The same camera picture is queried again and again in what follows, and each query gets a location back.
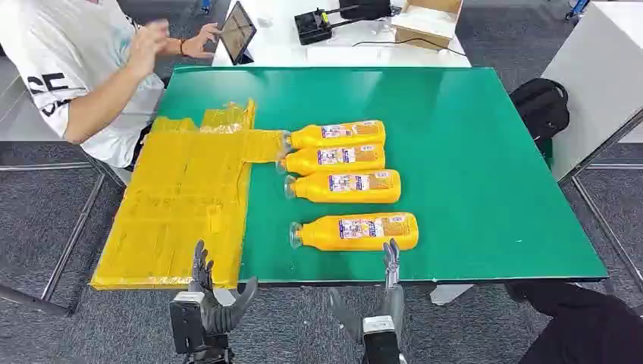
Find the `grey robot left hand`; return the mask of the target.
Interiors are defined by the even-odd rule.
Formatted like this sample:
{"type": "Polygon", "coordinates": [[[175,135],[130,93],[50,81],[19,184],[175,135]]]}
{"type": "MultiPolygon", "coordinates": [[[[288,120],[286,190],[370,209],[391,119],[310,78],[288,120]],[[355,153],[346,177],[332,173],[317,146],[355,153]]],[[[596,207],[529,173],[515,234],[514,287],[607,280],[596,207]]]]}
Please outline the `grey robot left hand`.
{"type": "Polygon", "coordinates": [[[257,277],[251,277],[246,283],[244,291],[230,306],[221,306],[215,298],[212,267],[214,262],[207,260],[208,250],[203,240],[198,240],[194,249],[192,263],[192,278],[188,284],[188,291],[204,294],[201,303],[202,326],[206,334],[226,334],[233,331],[240,323],[243,315],[258,290],[257,277]]]}

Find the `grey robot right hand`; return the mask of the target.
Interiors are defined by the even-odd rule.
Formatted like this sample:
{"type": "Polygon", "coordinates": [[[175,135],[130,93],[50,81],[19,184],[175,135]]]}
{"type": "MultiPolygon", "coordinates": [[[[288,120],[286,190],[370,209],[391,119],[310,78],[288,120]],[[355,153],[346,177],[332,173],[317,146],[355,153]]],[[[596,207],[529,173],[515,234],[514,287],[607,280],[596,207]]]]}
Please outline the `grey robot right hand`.
{"type": "MultiPolygon", "coordinates": [[[[376,316],[390,316],[392,328],[397,336],[397,341],[401,341],[404,325],[405,294],[404,289],[399,282],[400,278],[400,248],[394,238],[383,244],[384,265],[385,265],[385,285],[384,298],[376,316]]],[[[329,300],[331,311],[334,316],[343,325],[348,337],[357,342],[363,343],[365,329],[363,319],[360,318],[353,310],[349,309],[342,300],[339,291],[332,287],[329,289],[329,300]]]]}

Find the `person's right hand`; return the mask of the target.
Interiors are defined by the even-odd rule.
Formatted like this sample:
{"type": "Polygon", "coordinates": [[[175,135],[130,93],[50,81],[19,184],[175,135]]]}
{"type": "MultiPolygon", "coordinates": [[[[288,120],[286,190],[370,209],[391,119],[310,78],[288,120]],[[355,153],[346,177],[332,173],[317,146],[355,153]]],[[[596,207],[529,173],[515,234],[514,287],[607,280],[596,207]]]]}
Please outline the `person's right hand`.
{"type": "Polygon", "coordinates": [[[168,21],[160,19],[137,30],[130,44],[126,66],[137,79],[141,80],[153,72],[157,54],[163,52],[169,42],[168,27],[168,21]]]}

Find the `person's left hand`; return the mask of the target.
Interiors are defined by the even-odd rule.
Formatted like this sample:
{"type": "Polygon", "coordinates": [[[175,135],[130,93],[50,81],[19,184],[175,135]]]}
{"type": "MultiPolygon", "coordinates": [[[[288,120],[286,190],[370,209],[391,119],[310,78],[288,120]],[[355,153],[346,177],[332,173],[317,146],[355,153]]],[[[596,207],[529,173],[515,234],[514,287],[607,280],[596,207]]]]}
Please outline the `person's left hand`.
{"type": "Polygon", "coordinates": [[[218,23],[205,24],[197,35],[182,41],[180,54],[189,58],[212,59],[215,53],[209,46],[217,44],[220,34],[218,23]]]}

